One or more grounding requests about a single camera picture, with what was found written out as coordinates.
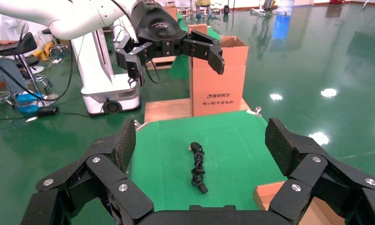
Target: wooden platform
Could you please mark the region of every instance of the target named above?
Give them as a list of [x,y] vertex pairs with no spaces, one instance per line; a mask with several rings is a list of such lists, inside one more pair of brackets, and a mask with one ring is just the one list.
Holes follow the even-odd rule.
[[[241,99],[240,109],[251,110],[244,99]],[[147,102],[145,107],[145,122],[173,120],[191,116],[189,98]]]
[[[172,63],[175,61],[176,56],[169,56],[169,57],[161,57],[161,58],[154,58],[153,63],[156,65],[156,69],[168,69],[171,67]],[[154,67],[152,63],[149,61],[146,63],[148,70],[153,70]]]

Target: brown cardboard box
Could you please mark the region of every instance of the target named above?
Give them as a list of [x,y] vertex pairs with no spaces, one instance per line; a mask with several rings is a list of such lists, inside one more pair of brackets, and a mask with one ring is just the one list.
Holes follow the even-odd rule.
[[60,40],[59,39],[59,44],[63,44],[63,45],[66,45],[67,47],[70,48],[70,41],[66,41],[66,40]]
[[163,8],[176,20],[178,21],[178,10],[176,6],[163,6]]
[[248,46],[236,36],[223,36],[220,46],[225,70],[218,75],[206,60],[189,60],[190,98],[193,116],[240,110]]
[[196,30],[196,31],[199,31],[203,34],[207,34],[207,24],[192,24],[192,25],[189,25],[188,27],[188,31],[189,31],[189,34],[192,32],[192,30]]
[[[284,182],[260,185],[255,188],[254,200],[260,210],[268,210],[274,195]],[[338,216],[326,202],[313,198],[306,210],[300,225],[344,225],[345,221]]]

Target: green mat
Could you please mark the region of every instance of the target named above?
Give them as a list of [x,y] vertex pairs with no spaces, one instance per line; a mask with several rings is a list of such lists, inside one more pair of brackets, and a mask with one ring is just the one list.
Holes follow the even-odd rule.
[[[178,13],[178,22],[182,30],[188,31],[188,27],[182,19],[182,15]],[[210,27],[207,28],[207,34],[217,40],[221,40],[221,36]],[[171,77],[179,79],[189,79],[189,58],[186,55],[179,55],[171,65]]]
[[[285,180],[264,144],[266,121],[245,111],[165,120],[137,133],[130,178],[153,201],[155,211],[188,210],[190,205],[254,210],[256,186]],[[191,142],[203,146],[201,194],[190,183]]]

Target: green floor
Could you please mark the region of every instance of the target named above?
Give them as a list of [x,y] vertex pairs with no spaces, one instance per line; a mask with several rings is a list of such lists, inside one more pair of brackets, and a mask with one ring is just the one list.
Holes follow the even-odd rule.
[[[264,118],[278,117],[291,131],[328,142],[323,147],[333,157],[375,176],[375,6],[296,7],[287,35],[285,22],[239,12],[209,25],[249,45],[243,97],[251,108],[261,106]],[[58,92],[66,85],[69,62],[43,73]],[[160,77],[160,85],[147,82],[141,89],[137,111],[94,119],[59,114],[0,131],[0,224],[18,224],[36,182],[79,158],[94,139],[114,133],[125,118],[143,121],[145,102],[189,97],[188,80],[173,79],[168,70]],[[86,113],[77,98],[81,87],[75,72],[58,103],[66,102],[61,112]],[[324,89],[337,94],[324,97]],[[20,115],[0,106],[0,118],[5,116]],[[0,121],[0,128],[16,123]],[[93,201],[74,224],[113,223]]]

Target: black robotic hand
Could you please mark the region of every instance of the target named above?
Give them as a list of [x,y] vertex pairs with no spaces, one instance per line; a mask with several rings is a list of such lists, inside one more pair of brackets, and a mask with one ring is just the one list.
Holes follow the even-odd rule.
[[196,57],[207,60],[213,70],[223,74],[225,61],[219,41],[195,30],[188,34],[158,3],[137,3],[131,12],[131,24],[138,40],[125,36],[116,48],[116,58],[118,66],[133,80],[141,81],[141,86],[142,66],[159,57]]

